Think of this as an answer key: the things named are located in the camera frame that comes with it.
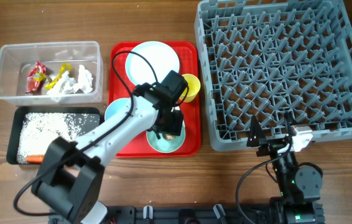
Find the orange object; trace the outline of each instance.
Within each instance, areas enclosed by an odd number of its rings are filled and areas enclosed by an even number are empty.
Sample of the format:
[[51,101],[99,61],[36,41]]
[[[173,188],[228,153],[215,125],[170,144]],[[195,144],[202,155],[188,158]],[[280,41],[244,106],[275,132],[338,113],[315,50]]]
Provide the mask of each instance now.
[[25,161],[33,164],[41,164],[44,160],[44,155],[27,156]]

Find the white granules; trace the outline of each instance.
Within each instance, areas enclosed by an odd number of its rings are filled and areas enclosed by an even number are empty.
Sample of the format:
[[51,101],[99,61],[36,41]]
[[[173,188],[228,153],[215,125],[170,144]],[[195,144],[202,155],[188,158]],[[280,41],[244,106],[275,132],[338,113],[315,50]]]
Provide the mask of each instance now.
[[81,126],[89,115],[80,115],[85,120],[70,113],[27,113],[20,133],[18,163],[25,164],[27,156],[45,154],[49,144],[59,136],[72,141],[83,134]]

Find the red tray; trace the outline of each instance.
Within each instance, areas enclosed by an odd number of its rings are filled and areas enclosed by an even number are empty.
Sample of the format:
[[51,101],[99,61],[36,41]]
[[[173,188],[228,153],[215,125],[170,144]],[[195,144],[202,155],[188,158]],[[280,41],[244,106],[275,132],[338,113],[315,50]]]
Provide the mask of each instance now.
[[[115,45],[111,51],[111,59],[114,55],[122,50],[132,50],[135,46],[142,42],[121,42]],[[163,43],[173,48],[180,60],[180,74],[190,73],[198,77],[198,56],[197,49],[186,41],[164,41]],[[115,59],[115,67],[122,79],[126,82],[130,90],[135,86],[128,79],[125,72],[125,61],[127,54],[118,56]],[[108,86],[108,104],[119,98],[129,97],[127,91],[114,74],[112,68],[109,69],[109,86]],[[182,157],[191,156],[201,147],[201,114],[199,96],[191,103],[182,103],[180,106],[184,115],[186,125],[186,139],[183,145],[175,152],[160,153],[155,151],[149,145],[146,132],[136,136],[129,144],[127,144],[116,157],[133,158],[133,157]]]

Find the wood grain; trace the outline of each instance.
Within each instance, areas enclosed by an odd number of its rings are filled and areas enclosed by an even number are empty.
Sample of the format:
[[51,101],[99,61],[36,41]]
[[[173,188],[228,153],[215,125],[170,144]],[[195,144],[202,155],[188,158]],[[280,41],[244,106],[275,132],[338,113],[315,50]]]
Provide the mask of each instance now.
[[[352,22],[352,0],[346,0],[345,4]],[[5,44],[95,40],[100,44],[106,62],[104,74],[107,74],[111,48],[118,42],[187,40],[195,43],[196,11],[197,1],[0,4],[0,48]],[[106,94],[102,103],[90,106],[103,112],[105,99]],[[45,217],[25,217],[12,208],[17,191],[37,172],[36,166],[6,163],[15,109],[0,101],[0,223],[46,223]],[[115,159],[106,169],[100,200],[107,205],[137,207],[234,205],[240,176],[264,158],[257,158],[253,150],[228,153],[212,150],[204,108],[201,114],[203,140],[196,155],[174,159]],[[352,223],[352,140],[316,142],[298,154],[297,159],[314,162],[324,170],[321,203],[327,223]],[[243,202],[262,203],[279,195],[279,190],[265,170],[259,169],[248,177],[241,195]],[[21,207],[35,212],[48,209],[29,192],[22,197]]]

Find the light blue bowl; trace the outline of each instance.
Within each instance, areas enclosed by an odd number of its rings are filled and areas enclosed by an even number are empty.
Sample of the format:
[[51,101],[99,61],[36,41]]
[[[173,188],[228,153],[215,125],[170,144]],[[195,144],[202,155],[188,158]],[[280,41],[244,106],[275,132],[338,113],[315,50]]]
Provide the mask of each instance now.
[[183,142],[186,138],[186,129],[185,129],[185,126],[183,125],[180,136],[175,136],[174,140],[167,141],[162,137],[162,134],[159,134],[159,136],[160,136],[160,139],[157,139],[155,132],[153,131],[147,132],[147,140],[150,146],[158,152],[171,153],[176,151],[177,149],[180,148],[180,146],[183,145]]
[[104,114],[104,120],[107,121],[110,117],[114,116],[122,107],[127,105],[130,102],[130,98],[119,98],[114,100],[110,105],[107,107],[106,112]]

